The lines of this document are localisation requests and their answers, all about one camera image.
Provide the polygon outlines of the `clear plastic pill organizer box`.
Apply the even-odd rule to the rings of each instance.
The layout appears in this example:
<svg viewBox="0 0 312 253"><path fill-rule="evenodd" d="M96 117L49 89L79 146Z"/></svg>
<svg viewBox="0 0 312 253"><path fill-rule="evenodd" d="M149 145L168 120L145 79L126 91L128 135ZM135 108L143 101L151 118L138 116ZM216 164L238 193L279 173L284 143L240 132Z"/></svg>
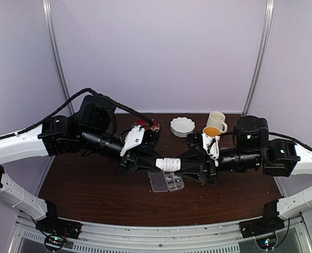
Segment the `clear plastic pill organizer box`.
<svg viewBox="0 0 312 253"><path fill-rule="evenodd" d="M149 172L148 177L154 193L174 192L184 189L182 178L172 172Z"/></svg>

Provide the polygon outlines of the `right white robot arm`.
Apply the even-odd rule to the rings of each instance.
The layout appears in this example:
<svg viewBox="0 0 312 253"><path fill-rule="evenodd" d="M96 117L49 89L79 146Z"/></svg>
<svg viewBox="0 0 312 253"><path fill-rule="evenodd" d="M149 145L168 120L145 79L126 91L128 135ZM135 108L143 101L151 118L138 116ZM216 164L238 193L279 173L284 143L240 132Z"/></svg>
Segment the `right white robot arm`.
<svg viewBox="0 0 312 253"><path fill-rule="evenodd" d="M194 165L181 168L176 174L203 184L211 184L222 171L244 173L262 168L263 174L271 177L312 174L312 147L278 133L270 140L271 134L267 120L252 115L236 121L230 132L231 148L219 145L224 135L216 130L190 134L189 150L180 159Z"/></svg>

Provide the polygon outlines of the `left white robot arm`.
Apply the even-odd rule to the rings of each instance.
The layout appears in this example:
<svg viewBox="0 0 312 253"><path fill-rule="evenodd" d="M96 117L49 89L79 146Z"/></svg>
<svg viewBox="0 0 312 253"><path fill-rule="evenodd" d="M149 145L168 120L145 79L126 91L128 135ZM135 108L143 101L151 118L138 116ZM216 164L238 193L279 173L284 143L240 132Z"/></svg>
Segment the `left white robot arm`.
<svg viewBox="0 0 312 253"><path fill-rule="evenodd" d="M86 96L80 109L71 116L53 113L26 129L0 136L0 197L14 208L27 213L52 234L63 230L56 206L40 199L16 184L4 171L3 164L31 157L57 156L88 150L119 161L119 173L159 172L155 146L159 135L135 126L125 138L116 135L116 109L140 117L141 114L111 98Z"/></svg>

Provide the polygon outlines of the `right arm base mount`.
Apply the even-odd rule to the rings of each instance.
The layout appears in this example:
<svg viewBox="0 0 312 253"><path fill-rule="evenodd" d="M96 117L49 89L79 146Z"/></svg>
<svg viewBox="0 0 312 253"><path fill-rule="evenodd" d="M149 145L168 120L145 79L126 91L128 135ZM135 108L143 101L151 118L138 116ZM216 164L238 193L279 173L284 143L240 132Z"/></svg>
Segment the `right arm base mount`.
<svg viewBox="0 0 312 253"><path fill-rule="evenodd" d="M239 224L243 238L255 237L256 245L261 250L269 251L276 249L286 238L284 235L281 242L277 236L277 230L284 229L285 222L281 219L268 220L264 217L242 221Z"/></svg>

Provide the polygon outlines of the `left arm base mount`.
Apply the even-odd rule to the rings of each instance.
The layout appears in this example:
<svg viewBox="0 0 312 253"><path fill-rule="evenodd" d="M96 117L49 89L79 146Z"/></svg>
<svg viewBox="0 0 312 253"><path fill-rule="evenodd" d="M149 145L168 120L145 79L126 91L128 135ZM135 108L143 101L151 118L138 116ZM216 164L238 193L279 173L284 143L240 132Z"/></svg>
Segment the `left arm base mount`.
<svg viewBox="0 0 312 253"><path fill-rule="evenodd" d="M43 219L36 221L32 218L35 228L44 236L44 246L48 251L56 252L61 250L68 239L78 239L82 224L64 219Z"/></svg>

